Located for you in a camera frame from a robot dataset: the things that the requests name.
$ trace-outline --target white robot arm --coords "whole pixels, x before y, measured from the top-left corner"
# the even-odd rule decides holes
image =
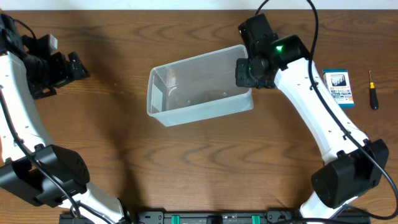
[[[21,48],[21,38],[19,37],[19,34],[16,31],[16,28],[14,26],[14,22],[12,21],[12,18],[10,18],[7,15],[0,14],[0,31],[1,34],[3,35],[8,35],[11,41],[9,43],[4,43],[2,40],[8,40],[7,38],[0,39],[0,50],[2,51],[0,53],[0,92],[1,92],[1,97],[4,100],[7,110],[9,113],[9,116],[11,117],[12,120],[12,125],[14,129],[16,130],[18,137],[22,140],[23,144],[25,145],[25,148],[27,148],[30,153],[35,152],[36,150],[40,150],[40,147],[47,147],[54,145],[53,139],[50,137],[48,132],[45,130],[43,124],[40,121],[39,114],[36,110],[36,107],[34,105],[33,97],[32,97],[32,92],[36,91],[36,98],[40,97],[45,97],[45,95],[41,94],[41,89],[40,82],[37,82],[34,78],[32,78],[33,75],[35,74],[30,74],[30,80],[27,77],[27,68],[26,64],[35,64],[37,63],[36,60],[30,60],[31,58],[28,57],[27,54],[22,56],[23,54],[22,48]],[[49,45],[48,47],[51,48],[51,51],[54,51],[57,49],[56,43],[57,40],[54,39],[51,35],[43,37],[42,40],[45,40],[46,38],[49,38]],[[16,56],[14,53],[8,51],[8,49],[13,50],[15,53],[20,54],[19,57]],[[39,60],[42,61],[40,65],[43,65],[47,63],[48,61],[46,58],[43,58],[44,55],[42,56]],[[72,58],[70,57],[70,60],[73,62],[77,62],[78,58]],[[70,64],[70,68],[73,70],[78,70],[78,66],[74,64]],[[55,71],[49,71],[49,68],[47,67],[47,72],[49,74],[47,75],[54,75],[51,72]],[[59,87],[60,81],[62,82],[71,82],[73,79],[77,79],[76,76],[74,76],[73,71],[69,73],[69,77],[61,77],[63,80],[57,80],[57,84],[55,84],[55,87]],[[43,87],[50,87],[50,91],[52,93],[55,93],[55,90],[52,89],[51,86],[49,86],[49,82],[46,82],[46,80],[41,80],[43,81]],[[18,191],[28,191],[28,192],[35,192],[37,191],[37,195],[43,191],[43,189],[38,188],[37,186],[35,187],[27,187],[26,183],[21,183],[21,180],[19,178],[14,178],[10,177],[7,174],[16,174],[18,176],[18,172],[20,171],[15,171],[15,172],[8,172],[9,170],[7,169],[7,165],[11,164],[13,161],[18,161],[21,160],[25,157],[25,154],[19,149],[18,145],[14,142],[14,138],[11,135],[11,131],[7,126],[7,121],[5,119],[5,116],[3,113],[0,113],[0,136],[1,136],[1,146],[2,146],[2,158],[4,162],[6,163],[6,166],[2,167],[0,170],[0,182],[2,187],[5,189],[7,188],[14,188],[17,189]],[[18,189],[19,186],[15,186],[12,183],[12,181],[20,181],[18,184],[21,185],[21,189]],[[125,211],[121,205],[121,202],[119,199],[116,197],[110,197],[103,191],[101,191],[97,186],[95,186],[93,183],[89,182],[86,184],[86,190],[82,194],[75,194],[73,198],[75,201],[79,201],[80,205],[80,211],[81,214],[89,218],[90,220],[93,220],[95,223],[105,223],[103,219],[98,218],[97,216],[93,215],[90,213],[87,209],[84,208],[86,205],[88,208],[94,210],[96,213],[100,214],[103,218],[105,218],[107,221],[110,223],[118,223],[121,220],[123,221],[124,216],[125,216]],[[28,197],[27,195],[23,195],[22,193],[20,195],[17,195],[19,197],[24,196]],[[38,198],[32,198],[33,202],[30,200],[29,202],[35,204],[36,206],[42,205],[43,203],[46,202],[46,199],[43,199],[40,201]],[[64,200],[62,203],[58,203],[60,207],[63,208],[70,208],[71,203],[68,200]]]
[[[276,87],[292,102],[305,121],[305,124],[310,129],[318,144],[325,164],[337,159],[337,153],[340,151],[349,154],[357,150],[358,148],[351,141],[344,140],[340,128],[323,107],[315,92],[310,89],[311,82],[308,77],[308,60],[301,58],[289,63],[287,66],[288,69],[278,71],[275,77]],[[334,114],[345,124],[346,129],[351,131],[351,135],[358,142],[363,142],[364,139],[367,139],[368,137],[352,123],[330,95],[314,63],[312,70],[314,78],[319,83],[318,89]],[[355,198],[349,199],[344,204],[352,202]],[[327,207],[314,192],[310,199],[300,207],[300,213],[305,218],[331,218],[340,211],[340,208],[341,206],[334,209]]]

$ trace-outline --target transparent plastic bin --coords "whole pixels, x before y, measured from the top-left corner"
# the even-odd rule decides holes
[[[148,115],[173,126],[253,109],[251,88],[235,84],[236,60],[247,57],[236,45],[153,68]]]

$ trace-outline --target wooden table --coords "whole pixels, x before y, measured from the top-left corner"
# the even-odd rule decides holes
[[[38,37],[52,33],[61,52],[78,52],[90,70],[91,78],[35,104],[55,142],[78,152],[91,181],[130,209],[265,210],[298,208],[308,199],[310,177],[323,162],[310,131],[278,90],[254,90],[251,111],[170,128],[146,113],[151,68],[241,44],[237,26],[253,11],[7,13]],[[398,181],[398,13],[319,15],[318,71],[349,71],[355,107],[345,112],[370,139],[387,142],[387,171]],[[310,11],[267,16],[280,37],[297,34],[310,46]],[[378,111],[369,105],[369,69]],[[1,223],[58,223],[63,211],[33,207],[5,190],[0,198]],[[385,180],[355,204],[383,215],[395,206]]]

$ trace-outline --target screwdriver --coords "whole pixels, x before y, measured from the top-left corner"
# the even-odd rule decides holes
[[[372,71],[369,70],[370,79],[370,89],[369,94],[371,95],[371,108],[374,110],[379,109],[379,101],[377,100],[376,89],[374,88],[374,83],[372,82]]]

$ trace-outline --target black cable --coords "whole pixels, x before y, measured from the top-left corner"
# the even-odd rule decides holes
[[[4,117],[6,119],[8,128],[10,129],[10,133],[12,135],[12,138],[14,139],[14,142],[19,146],[21,151],[25,154],[26,158],[35,166],[46,178],[50,179],[51,182],[55,184],[55,186],[58,187],[58,189],[66,196],[67,199],[69,199],[70,203],[76,210],[76,215],[77,218],[80,218],[80,211],[78,208],[78,205],[76,204],[75,200],[69,195],[69,193],[62,187],[62,185],[51,175],[49,174],[29,153],[28,149],[25,148],[25,145],[22,143],[21,139],[19,139],[18,134],[12,125],[11,117],[7,109],[7,104],[4,99],[4,95],[1,90],[2,86],[0,86],[0,104],[2,111],[4,113]]]
[[[261,10],[261,8],[268,2],[269,0],[265,0],[259,7],[259,9],[256,11],[256,15],[259,13],[259,11]],[[359,212],[362,212],[372,218],[378,219],[378,220],[391,220],[393,218],[395,218],[398,215],[398,189],[397,186],[395,185],[394,181],[391,179],[390,175],[363,149],[362,145],[357,142],[357,140],[354,139],[354,137],[352,137],[351,133],[343,126],[343,124],[339,121],[339,119],[336,117],[336,115],[332,112],[332,110],[330,109],[330,107],[328,106],[328,104],[326,103],[326,101],[323,99],[321,93],[319,92],[319,89],[317,87],[317,83],[315,82],[315,80],[313,79],[313,75],[312,75],[312,61],[313,61],[313,55],[315,52],[315,46],[317,44],[317,40],[318,40],[318,28],[319,28],[319,20],[318,20],[318,12],[315,9],[315,6],[313,5],[313,3],[311,2],[311,0],[307,0],[307,2],[310,4],[311,9],[314,13],[315,16],[315,34],[313,37],[313,41],[312,41],[312,46],[311,46],[311,51],[310,51],[310,56],[308,58],[308,74],[310,77],[310,81],[311,81],[311,85],[312,88],[314,89],[315,93],[317,94],[319,100],[321,101],[322,105],[325,107],[326,111],[330,114],[330,116],[333,118],[333,120],[335,121],[335,123],[339,126],[339,128],[341,129],[341,131],[344,133],[344,136],[346,136],[364,155],[366,158],[368,158],[379,170],[380,172],[383,174],[383,176],[387,179],[388,183],[390,184],[392,190],[394,191],[394,195],[396,197],[396,209],[394,211],[394,213],[392,213],[389,216],[383,217],[383,216],[379,216],[379,215],[375,215],[372,213],[369,213],[367,211],[364,211],[360,208],[356,208],[352,205],[344,205],[345,208],[352,208],[354,210],[357,210]]]
[[[256,16],[257,14],[259,14],[260,10],[262,9],[262,7],[267,4],[269,0],[265,0],[259,7],[259,9],[257,9],[256,13],[254,13],[254,15]]]
[[[94,212],[89,206],[82,204],[80,202],[78,202],[78,206],[84,208],[85,210],[87,210],[87,212],[90,212],[92,215],[94,215],[95,217],[100,218],[102,221],[106,222],[107,224],[112,224],[109,220],[107,220],[105,217],[103,217],[102,215]],[[73,212],[73,206],[70,207],[69,209],[70,214],[72,217],[75,217],[75,213]]]
[[[22,25],[23,27],[25,27],[27,30],[29,30],[30,33],[32,34],[33,39],[37,40],[37,39],[36,39],[35,33],[33,32],[33,30],[32,30],[29,26],[27,26],[26,24],[24,24],[24,23],[23,23],[22,21],[20,21],[19,19],[14,19],[14,22],[19,23],[20,25]]]

